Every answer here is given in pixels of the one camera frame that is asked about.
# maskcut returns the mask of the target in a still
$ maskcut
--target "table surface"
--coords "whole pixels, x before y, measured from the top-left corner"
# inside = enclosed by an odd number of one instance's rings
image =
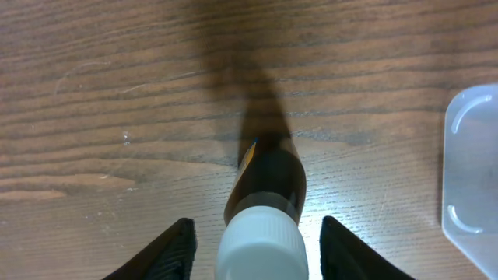
[[[180,217],[213,279],[239,140],[283,111],[310,278],[333,215],[420,279],[481,279],[440,226],[444,113],[498,76],[486,0],[0,4],[0,278],[102,278]]]

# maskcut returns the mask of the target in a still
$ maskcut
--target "container lid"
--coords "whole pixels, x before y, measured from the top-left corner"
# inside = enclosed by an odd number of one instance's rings
[[[498,84],[466,89],[447,109],[442,212],[446,237],[498,279]]]
[[[216,280],[307,280],[303,237],[284,212],[244,209],[230,221],[216,261]]]

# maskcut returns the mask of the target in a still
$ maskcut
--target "wood grain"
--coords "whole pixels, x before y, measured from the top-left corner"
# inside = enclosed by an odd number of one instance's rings
[[[0,4],[0,278],[102,278],[180,217],[213,279],[244,118],[307,171],[320,279],[333,215],[419,279],[481,279],[443,235],[444,112],[498,76],[486,0]]]

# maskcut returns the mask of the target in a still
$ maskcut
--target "brown bottle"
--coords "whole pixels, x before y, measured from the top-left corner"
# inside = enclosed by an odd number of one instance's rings
[[[225,207],[225,223],[252,206],[277,208],[299,224],[306,175],[291,139],[279,133],[258,137],[246,152]]]
[[[307,280],[298,224],[306,176],[289,136],[266,133],[240,164],[225,207],[216,280]]]

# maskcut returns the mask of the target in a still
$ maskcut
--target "clear plastic container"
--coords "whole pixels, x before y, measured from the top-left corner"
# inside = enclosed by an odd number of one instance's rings
[[[448,106],[442,212],[446,237],[498,279],[498,84],[466,89]]]

